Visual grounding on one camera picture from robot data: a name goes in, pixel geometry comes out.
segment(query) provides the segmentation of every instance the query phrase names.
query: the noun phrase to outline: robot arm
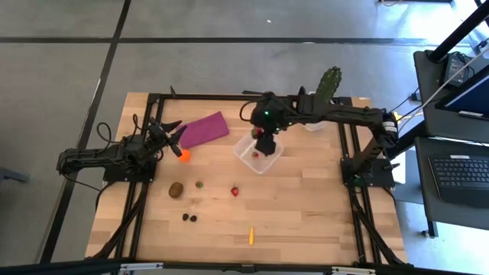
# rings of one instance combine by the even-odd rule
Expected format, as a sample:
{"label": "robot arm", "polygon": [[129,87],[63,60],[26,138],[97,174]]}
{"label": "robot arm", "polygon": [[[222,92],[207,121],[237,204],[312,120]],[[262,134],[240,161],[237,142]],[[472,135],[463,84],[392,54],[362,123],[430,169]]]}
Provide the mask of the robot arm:
{"label": "robot arm", "polygon": [[121,179],[130,179],[137,175],[146,175],[152,169],[154,156],[163,147],[170,146],[179,157],[182,155],[177,146],[186,126],[174,134],[167,133],[175,129],[181,121],[170,124],[156,123],[150,118],[150,125],[141,134],[123,137],[121,141],[103,149],[67,149],[60,154],[56,169],[62,175],[78,172],[83,168],[104,167],[117,171]]}
{"label": "robot arm", "polygon": [[266,156],[273,154],[274,134],[286,131],[288,127],[297,123],[333,121],[365,126],[371,130],[373,138],[362,152],[355,155],[353,172],[359,176],[368,176],[371,173],[372,161],[384,148],[396,145],[397,122],[393,114],[387,113],[385,109],[330,104],[315,95],[306,95],[303,91],[301,88],[298,95],[289,95],[285,99],[279,99],[272,92],[266,92],[256,101],[256,107],[249,120],[258,129],[255,149]]}

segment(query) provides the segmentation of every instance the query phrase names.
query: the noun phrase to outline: wooden tabletop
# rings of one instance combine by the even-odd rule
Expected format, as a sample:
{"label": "wooden tabletop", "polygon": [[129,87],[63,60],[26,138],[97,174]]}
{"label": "wooden tabletop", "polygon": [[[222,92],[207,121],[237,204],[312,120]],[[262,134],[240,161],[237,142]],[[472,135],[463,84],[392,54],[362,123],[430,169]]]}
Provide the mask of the wooden tabletop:
{"label": "wooden tabletop", "polygon": [[[132,114],[143,118],[147,95],[128,93],[116,140],[132,133]],[[370,100],[353,98],[353,103],[363,107]],[[323,129],[313,132],[296,125],[281,132],[276,139],[285,147],[282,156],[264,175],[258,175],[232,150],[251,130],[251,124],[238,117],[243,104],[165,101],[163,122],[188,123],[221,111],[230,133],[191,148],[189,163],[179,162],[168,148],[164,149],[165,157],[158,163],[149,189],[138,260],[267,264],[357,261],[351,207],[339,166],[342,148],[338,125],[327,122]],[[254,105],[248,107],[244,117],[249,117]],[[353,154],[349,127],[346,132]],[[358,127],[358,134],[363,148],[371,138],[370,131]],[[203,182],[201,189],[195,186],[198,180]],[[173,182],[184,185],[178,199],[168,196]],[[237,197],[230,192],[233,186],[239,188]],[[99,251],[119,226],[127,190],[128,183],[116,183],[102,194],[86,256]],[[377,230],[394,253],[406,260],[392,198],[382,189],[369,191]],[[197,222],[184,222],[183,213],[196,215]],[[248,244],[251,227],[253,245]],[[124,255],[128,255],[131,231],[129,228]],[[367,259],[373,261],[365,230],[364,242]]]}

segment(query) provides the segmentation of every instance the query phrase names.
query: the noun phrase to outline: kiwi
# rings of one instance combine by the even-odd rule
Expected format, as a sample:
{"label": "kiwi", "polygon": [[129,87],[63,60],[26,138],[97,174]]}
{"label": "kiwi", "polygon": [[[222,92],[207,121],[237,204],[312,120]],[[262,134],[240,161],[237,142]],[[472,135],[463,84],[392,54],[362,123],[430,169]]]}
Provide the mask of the kiwi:
{"label": "kiwi", "polygon": [[182,183],[173,183],[168,190],[168,195],[174,199],[178,199],[183,193]]}

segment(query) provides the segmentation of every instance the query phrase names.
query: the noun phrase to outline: red strawberry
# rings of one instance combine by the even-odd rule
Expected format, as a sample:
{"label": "red strawberry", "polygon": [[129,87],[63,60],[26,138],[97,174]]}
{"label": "red strawberry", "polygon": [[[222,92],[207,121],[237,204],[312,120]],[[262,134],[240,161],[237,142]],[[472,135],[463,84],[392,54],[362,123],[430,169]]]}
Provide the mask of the red strawberry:
{"label": "red strawberry", "polygon": [[238,193],[239,193],[238,187],[233,187],[233,188],[231,189],[231,194],[232,194],[233,196],[238,196]]}

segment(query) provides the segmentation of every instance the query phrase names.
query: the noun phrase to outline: orange ball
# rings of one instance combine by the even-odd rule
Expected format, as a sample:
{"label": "orange ball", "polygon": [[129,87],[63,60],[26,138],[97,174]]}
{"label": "orange ball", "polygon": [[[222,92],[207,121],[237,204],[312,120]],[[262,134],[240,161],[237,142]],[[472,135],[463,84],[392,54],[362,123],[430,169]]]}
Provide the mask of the orange ball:
{"label": "orange ball", "polygon": [[181,150],[182,151],[182,155],[178,157],[178,159],[181,161],[181,162],[189,162],[190,160],[190,151],[189,150]]}

